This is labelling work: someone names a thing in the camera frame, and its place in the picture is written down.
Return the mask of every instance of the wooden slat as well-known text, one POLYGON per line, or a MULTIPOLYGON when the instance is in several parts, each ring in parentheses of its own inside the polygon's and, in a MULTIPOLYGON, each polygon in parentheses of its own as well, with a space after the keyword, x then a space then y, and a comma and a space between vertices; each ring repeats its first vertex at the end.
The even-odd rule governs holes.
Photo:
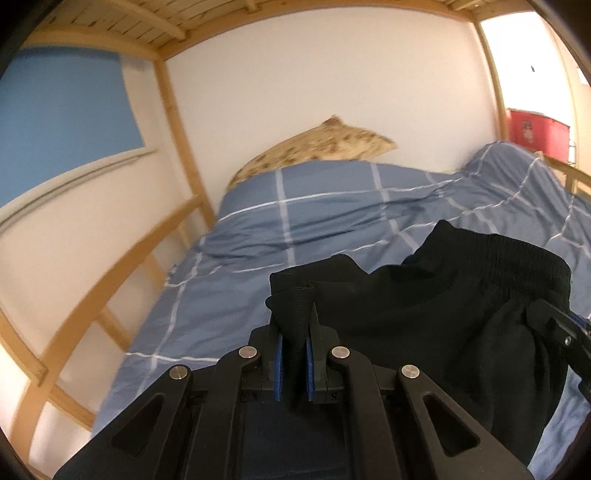
POLYGON ((256 4, 255 0, 245 0, 246 2, 246 9, 249 11, 249 13, 254 13, 254 12, 258 12, 260 10, 260 7, 256 4))
POLYGON ((258 12, 249 13, 245 8, 233 11, 227 15, 211 20, 201 25, 197 30, 188 33, 183 41, 172 40, 159 48, 165 60, 174 57, 188 48, 215 37, 233 28, 248 25, 280 15, 287 15, 306 10, 335 7, 393 7, 417 10, 454 18, 461 21, 471 21, 467 10, 454 12, 449 7, 436 0, 271 0, 260 5, 258 12))
POLYGON ((10 441, 20 458, 26 463, 29 458, 33 433, 43 405, 74 348, 80 342, 93 319, 105 308, 109 299, 123 282, 144 261, 147 255, 178 227, 179 223, 201 205, 197 196, 184 202, 171 215, 151 229, 109 269, 96 285, 85 295, 68 315, 66 321, 51 339, 41 361, 47 367, 47 375, 37 386, 29 382, 12 425, 10 441))
POLYGON ((0 344, 31 381, 36 385, 43 382, 45 375, 47 375, 47 367, 22 341, 2 310, 0 310, 0 344))
POLYGON ((35 30, 23 44, 23 48, 39 46, 86 47, 114 51, 146 60, 158 60, 158 51, 146 44, 130 40, 109 31, 90 27, 45 27, 35 30))
POLYGON ((155 48, 161 47, 162 45, 164 45, 166 42, 171 40, 171 36, 168 35, 167 33, 163 33, 161 35, 159 35, 158 37, 156 37, 155 40, 152 40, 150 42, 151 45, 153 45, 155 48))
POLYGON ((47 476, 46 474, 44 474, 40 470, 37 470, 32 465, 27 465, 27 468, 37 478, 37 480, 52 480, 52 478, 50 476, 47 476))
POLYGON ((544 161, 551 168, 555 168, 566 175, 566 189, 568 191, 575 193, 576 182, 578 181, 591 188, 591 176, 587 175, 585 172, 582 172, 567 163, 561 162, 556 158, 549 157, 548 155, 544 155, 544 161))
POLYGON ((149 254, 144 262, 144 268, 150 277, 150 282, 157 291, 160 291, 164 288, 164 282, 166 281, 166 273, 160 267, 160 264, 156 260, 154 254, 149 254))
POLYGON ((525 0, 498 0, 472 9, 475 19, 479 22, 501 15, 533 11, 534 9, 525 0))
POLYGON ((168 67, 162 60, 156 60, 154 62, 154 71, 158 80, 158 88, 160 89, 160 95, 164 104, 164 110, 166 111, 170 131, 173 135, 183 170, 187 176, 189 187, 193 194, 198 195, 198 197, 202 199, 203 203, 201 205, 201 212, 206 225, 211 228, 216 223, 216 216, 213 213, 212 206, 209 203, 209 199, 203 188, 201 175, 197 170, 193 152, 191 151, 191 145, 187 139, 187 134, 178 112, 177 101, 174 97, 170 76, 168 75, 168 67))
MULTIPOLYGON (((261 4, 264 3, 265 1, 269 1, 269 0, 259 0, 259 2, 257 3, 259 8, 262 8, 261 4)), ((236 10, 242 10, 243 7, 244 7, 244 0, 231 0, 230 2, 220 5, 219 7, 212 8, 211 10, 207 10, 202 15, 198 15, 197 17, 192 18, 191 20, 188 20, 183 25, 185 26, 187 31, 188 30, 195 30, 197 28, 200 28, 200 25, 211 22, 212 20, 215 20, 216 18, 223 17, 224 15, 228 15, 232 12, 235 12, 236 10)))
POLYGON ((167 1, 168 0, 148 0, 142 4, 142 7, 147 8, 159 17, 165 18, 174 25, 179 26, 184 20, 184 17, 177 14, 177 11, 174 9, 170 8, 170 4, 167 4, 167 1))
POLYGON ((183 40, 187 37, 187 33, 180 27, 176 26, 175 24, 169 22, 165 18, 158 16, 157 14, 151 12, 147 8, 141 7, 129 0, 100 0, 104 4, 109 5, 110 7, 116 8, 121 12, 135 17, 138 20, 146 22, 152 25, 154 28, 158 28, 163 32, 172 35, 174 38, 178 38, 179 40, 183 40))
POLYGON ((223 5, 225 3, 228 3, 228 0, 202 0, 200 2, 195 3, 194 5, 190 6, 189 8, 186 8, 185 10, 183 10, 183 15, 187 19, 189 19, 188 21, 183 22, 183 26, 185 26, 185 28, 187 28, 186 27, 187 25, 191 25, 191 22, 190 22, 191 19, 196 18, 198 15, 203 15, 208 10, 212 10, 214 8, 217 8, 220 5, 223 5))
POLYGON ((146 43, 150 43, 150 42, 152 42, 152 40, 155 40, 160 35, 162 35, 162 32, 160 30, 158 30, 157 28, 151 28, 146 33, 144 33, 143 35, 140 35, 138 37, 138 40, 139 41, 146 42, 146 43))
POLYGON ((69 25, 91 5, 90 0, 65 0, 55 10, 51 25, 69 25))
POLYGON ((192 7, 195 3, 197 3, 196 0, 173 0, 172 2, 167 4, 166 7, 170 11, 175 12, 177 15, 181 15, 184 18, 188 18, 186 15, 183 14, 183 11, 187 8, 192 7))
POLYGON ((85 27, 94 26, 98 19, 106 14, 109 14, 108 7, 101 3, 92 2, 88 8, 74 19, 73 23, 85 27))
POLYGON ((562 67, 564 69, 564 74, 566 77, 566 81, 569 84, 569 91, 570 91, 570 104, 573 109, 573 124, 571 125, 571 131, 574 133, 574 144, 577 146, 574 149, 574 167, 579 167, 579 156, 580 150, 578 145, 580 145, 580 139, 582 135, 589 135, 588 132, 581 132, 581 127, 579 122, 581 120, 581 112, 579 111, 579 106, 577 105, 582 98, 579 97, 580 90, 576 87, 576 83, 580 84, 580 79, 574 68, 576 68, 576 61, 570 54, 568 47, 564 44, 558 34, 554 31, 554 29, 546 22, 544 22, 544 26, 548 35, 552 39, 554 46, 556 47, 556 51, 558 52, 558 56, 560 57, 560 63, 562 63, 562 67))
POLYGON ((478 38, 482 44, 488 68, 491 73, 492 86, 495 91, 496 100, 496 115, 499 130, 500 140, 509 140, 509 124, 507 122, 507 113, 505 110, 505 101, 503 100, 503 91, 501 89, 501 81, 499 80, 499 73, 496 70, 495 59, 492 57, 491 47, 488 44, 482 25, 478 21, 474 21, 478 38))
POLYGON ((129 350, 131 345, 131 335, 121 325, 121 322, 117 316, 111 311, 110 308, 105 307, 98 317, 95 319, 96 323, 101 326, 109 337, 117 344, 121 350, 126 352, 129 350))
POLYGON ((152 25, 147 22, 140 21, 124 33, 126 37, 139 39, 142 35, 152 30, 152 25))
POLYGON ((184 221, 181 222, 179 224, 179 226, 177 227, 177 232, 178 232, 178 235, 181 239, 181 243, 183 244, 183 246, 187 250, 190 250, 191 249, 191 239, 189 238, 189 234, 187 233, 187 227, 186 227, 184 221))
POLYGON ((458 10, 463 10, 464 8, 471 7, 472 5, 476 5, 478 2, 482 0, 456 0, 450 4, 450 8, 457 12, 458 10))
POLYGON ((96 415, 88 410, 88 408, 80 405, 60 387, 54 385, 51 388, 48 400, 55 408, 63 414, 68 415, 78 425, 88 431, 92 430, 96 415))

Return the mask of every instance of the red container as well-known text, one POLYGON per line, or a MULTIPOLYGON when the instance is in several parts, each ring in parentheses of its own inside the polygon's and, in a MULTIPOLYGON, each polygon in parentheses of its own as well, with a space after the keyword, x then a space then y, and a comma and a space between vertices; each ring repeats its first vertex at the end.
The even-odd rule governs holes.
POLYGON ((522 147, 569 161, 570 127, 540 113, 507 110, 509 139, 522 147))

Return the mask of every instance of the blue checkered duvet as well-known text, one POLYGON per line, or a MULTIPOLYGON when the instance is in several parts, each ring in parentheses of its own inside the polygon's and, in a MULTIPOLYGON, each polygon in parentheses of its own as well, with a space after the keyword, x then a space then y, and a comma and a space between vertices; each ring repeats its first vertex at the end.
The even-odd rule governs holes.
MULTIPOLYGON (((95 424, 111 421, 172 364, 203 368, 269 321, 269 274, 337 253, 367 271, 397 264, 440 219, 501 233, 564 258, 571 308, 591 316, 591 206, 536 156, 496 142, 456 174, 362 161, 313 161, 260 174, 226 194, 218 222, 177 265, 126 354, 95 424)), ((569 371, 530 470, 552 473, 589 412, 569 371)))

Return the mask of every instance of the blue wall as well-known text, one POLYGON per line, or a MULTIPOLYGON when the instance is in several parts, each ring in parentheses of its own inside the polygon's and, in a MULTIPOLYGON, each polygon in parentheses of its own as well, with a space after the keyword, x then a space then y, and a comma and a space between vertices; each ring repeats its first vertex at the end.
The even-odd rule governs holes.
POLYGON ((56 175, 143 146, 117 54, 23 50, 0 79, 0 206, 56 175))

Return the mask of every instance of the metal screw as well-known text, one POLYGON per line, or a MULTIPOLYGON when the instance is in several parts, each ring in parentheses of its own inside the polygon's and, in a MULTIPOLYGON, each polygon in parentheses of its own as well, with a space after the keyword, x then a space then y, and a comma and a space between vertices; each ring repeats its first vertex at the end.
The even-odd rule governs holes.
POLYGON ((417 378, 421 371, 414 365, 404 365, 401 370, 406 378, 417 378))
POLYGON ((242 358, 253 358, 256 356, 256 348, 250 345, 243 346, 238 350, 238 355, 242 358))
POLYGON ((336 346, 331 350, 331 353, 336 358, 347 358, 351 352, 345 346, 336 346))
POLYGON ((182 365, 175 365, 168 372, 170 378, 172 378, 173 380, 182 380, 187 376, 188 373, 189 371, 187 370, 187 367, 184 367, 182 365))

